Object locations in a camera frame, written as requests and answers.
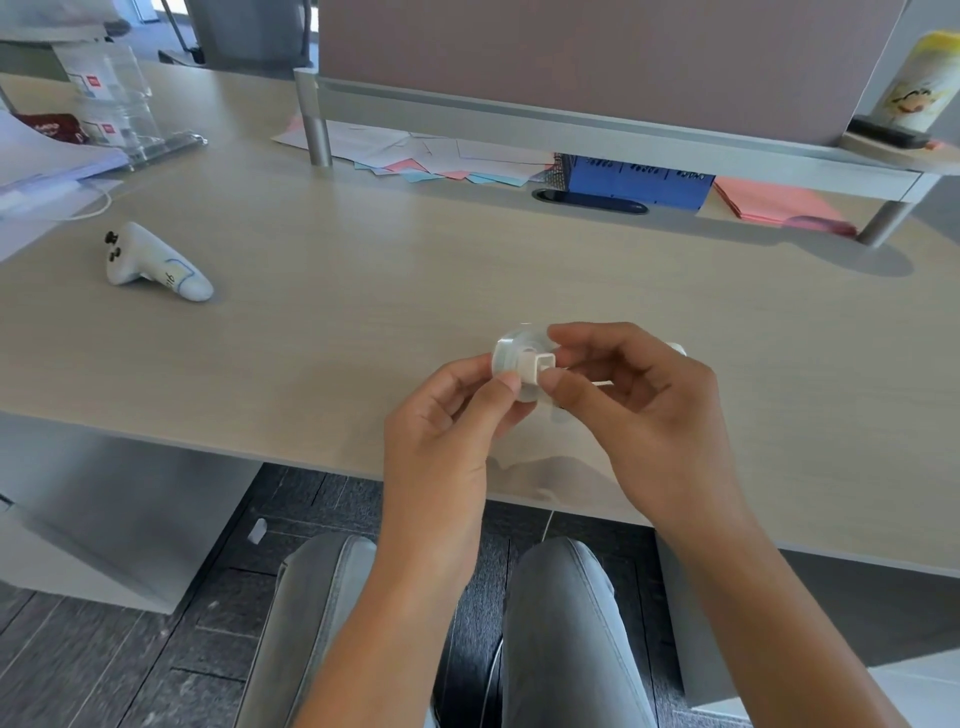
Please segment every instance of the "leg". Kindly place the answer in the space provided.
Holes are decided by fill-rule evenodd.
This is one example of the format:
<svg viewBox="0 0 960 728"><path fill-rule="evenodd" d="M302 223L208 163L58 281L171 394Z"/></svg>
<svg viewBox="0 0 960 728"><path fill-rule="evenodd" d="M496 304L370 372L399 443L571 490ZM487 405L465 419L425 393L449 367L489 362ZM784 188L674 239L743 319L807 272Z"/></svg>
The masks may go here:
<svg viewBox="0 0 960 728"><path fill-rule="evenodd" d="M586 546L524 554L503 619L504 728L656 728L613 586Z"/></svg>
<svg viewBox="0 0 960 728"><path fill-rule="evenodd" d="M288 556L234 728L289 728L317 667L367 582L376 546L326 533ZM435 728L428 710L425 728Z"/></svg>
<svg viewBox="0 0 960 728"><path fill-rule="evenodd" d="M879 248L916 206L917 203L883 203L873 219L856 236L857 241L868 248Z"/></svg>

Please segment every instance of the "pink paper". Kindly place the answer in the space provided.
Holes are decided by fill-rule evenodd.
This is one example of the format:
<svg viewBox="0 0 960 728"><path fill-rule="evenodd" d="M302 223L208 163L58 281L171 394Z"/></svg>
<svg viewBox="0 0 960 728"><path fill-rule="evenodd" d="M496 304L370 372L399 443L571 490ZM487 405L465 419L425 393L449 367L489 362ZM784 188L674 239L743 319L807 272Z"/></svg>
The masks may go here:
<svg viewBox="0 0 960 728"><path fill-rule="evenodd" d="M391 172L399 172L401 169L416 169L419 172L426 172L423 167L421 167L412 159L405 159L404 161L396 162L391 164L389 167L384 167L384 169L389 169Z"/></svg>
<svg viewBox="0 0 960 728"><path fill-rule="evenodd" d="M718 177L713 185L742 220L856 236L853 224L808 189L730 177Z"/></svg>

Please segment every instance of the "forearm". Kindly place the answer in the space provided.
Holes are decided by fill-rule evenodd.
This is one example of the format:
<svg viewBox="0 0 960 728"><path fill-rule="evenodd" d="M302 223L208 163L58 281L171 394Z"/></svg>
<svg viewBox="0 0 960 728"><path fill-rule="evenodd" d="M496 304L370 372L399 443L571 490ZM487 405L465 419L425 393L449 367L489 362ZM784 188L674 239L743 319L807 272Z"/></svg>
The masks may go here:
<svg viewBox="0 0 960 728"><path fill-rule="evenodd" d="M680 553L757 728L907 726L759 526Z"/></svg>
<svg viewBox="0 0 960 728"><path fill-rule="evenodd" d="M298 715L296 728L420 728L459 592L380 553Z"/></svg>

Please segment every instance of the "left hand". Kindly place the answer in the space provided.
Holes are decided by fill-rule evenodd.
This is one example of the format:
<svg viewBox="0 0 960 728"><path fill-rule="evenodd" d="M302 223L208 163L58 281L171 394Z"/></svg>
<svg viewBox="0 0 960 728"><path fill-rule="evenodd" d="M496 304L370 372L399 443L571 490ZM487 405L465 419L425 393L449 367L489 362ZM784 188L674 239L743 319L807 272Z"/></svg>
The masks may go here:
<svg viewBox="0 0 960 728"><path fill-rule="evenodd" d="M443 365L384 426L378 558L457 596L473 575L492 441L530 414L516 372L492 377L483 354Z"/></svg>

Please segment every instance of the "pink partition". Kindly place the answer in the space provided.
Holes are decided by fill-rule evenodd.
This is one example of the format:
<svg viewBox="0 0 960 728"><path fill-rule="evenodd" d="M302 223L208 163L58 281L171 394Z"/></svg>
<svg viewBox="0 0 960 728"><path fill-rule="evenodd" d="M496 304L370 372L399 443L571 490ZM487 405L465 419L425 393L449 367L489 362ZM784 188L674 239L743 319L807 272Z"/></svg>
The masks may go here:
<svg viewBox="0 0 960 728"><path fill-rule="evenodd" d="M329 78L813 144L903 0L320 0Z"/></svg>

